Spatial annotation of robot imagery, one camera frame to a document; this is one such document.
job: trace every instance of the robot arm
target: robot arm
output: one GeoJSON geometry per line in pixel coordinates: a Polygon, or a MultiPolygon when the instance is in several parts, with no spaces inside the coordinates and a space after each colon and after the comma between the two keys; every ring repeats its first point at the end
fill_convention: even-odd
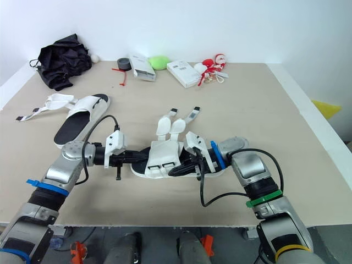
{"type": "MultiPolygon", "coordinates": [[[[185,149],[190,153],[201,153],[205,172],[211,170],[210,163],[221,168],[232,166],[250,199],[246,203],[247,207],[252,208],[255,216],[262,220],[257,226],[257,232],[269,260],[285,264],[324,263],[313,254],[313,243],[308,230],[287,197],[283,195],[283,182],[280,190],[255,151],[269,155],[281,174],[274,157],[265,151],[247,148],[248,142],[242,137],[234,137],[218,145],[212,142],[212,148],[209,150],[204,150],[203,141],[199,137],[199,146],[189,139],[190,137],[186,136],[185,149]]],[[[180,171],[180,168],[176,168],[171,174],[178,175],[180,171]]]]}
{"type": "MultiPolygon", "coordinates": [[[[61,205],[83,169],[83,145],[82,141],[68,142],[41,181],[27,181],[36,189],[0,236],[1,264],[41,262],[53,236],[48,225],[55,223],[61,205]]],[[[141,153],[125,150],[124,135],[119,130],[107,138],[107,146],[105,148],[101,144],[87,144],[84,151],[87,166],[108,164],[119,168],[123,163],[147,159],[141,153]]]]}

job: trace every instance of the white wall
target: white wall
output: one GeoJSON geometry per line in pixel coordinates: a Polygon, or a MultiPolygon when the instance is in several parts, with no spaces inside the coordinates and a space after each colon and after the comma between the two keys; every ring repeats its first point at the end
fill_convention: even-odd
{"type": "Polygon", "coordinates": [[[343,106],[331,123],[352,140],[351,10],[350,0],[1,0],[0,85],[74,32],[105,60],[223,52],[231,62],[283,62],[309,96],[343,106]]]}

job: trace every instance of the tape roll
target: tape roll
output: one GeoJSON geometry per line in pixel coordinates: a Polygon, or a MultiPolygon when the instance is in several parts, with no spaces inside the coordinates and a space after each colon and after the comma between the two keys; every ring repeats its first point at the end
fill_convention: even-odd
{"type": "Polygon", "coordinates": [[[120,70],[124,70],[124,71],[131,69],[130,60],[128,58],[118,59],[117,66],[119,67],[120,70]]]}

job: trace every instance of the small white ball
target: small white ball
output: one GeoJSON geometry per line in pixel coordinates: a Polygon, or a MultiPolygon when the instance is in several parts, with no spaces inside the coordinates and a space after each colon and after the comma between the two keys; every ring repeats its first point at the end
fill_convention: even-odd
{"type": "Polygon", "coordinates": [[[90,56],[90,59],[92,60],[93,63],[98,63],[100,61],[100,58],[98,55],[92,54],[90,56]]]}
{"type": "Polygon", "coordinates": [[[199,72],[200,74],[202,74],[203,72],[206,71],[207,67],[205,65],[203,65],[202,63],[196,63],[193,68],[199,72]]]}

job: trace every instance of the green cable tie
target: green cable tie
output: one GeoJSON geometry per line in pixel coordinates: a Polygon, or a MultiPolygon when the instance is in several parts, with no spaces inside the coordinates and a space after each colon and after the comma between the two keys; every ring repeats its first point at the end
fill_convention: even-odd
{"type": "Polygon", "coordinates": [[[266,202],[266,201],[269,201],[277,196],[280,196],[282,195],[282,191],[281,190],[277,190],[277,191],[274,191],[272,192],[271,194],[267,194],[267,195],[264,195],[263,197],[260,197],[258,199],[255,199],[253,201],[248,201],[246,202],[246,205],[248,208],[252,208],[258,204],[261,204],[263,202],[266,202]]]}

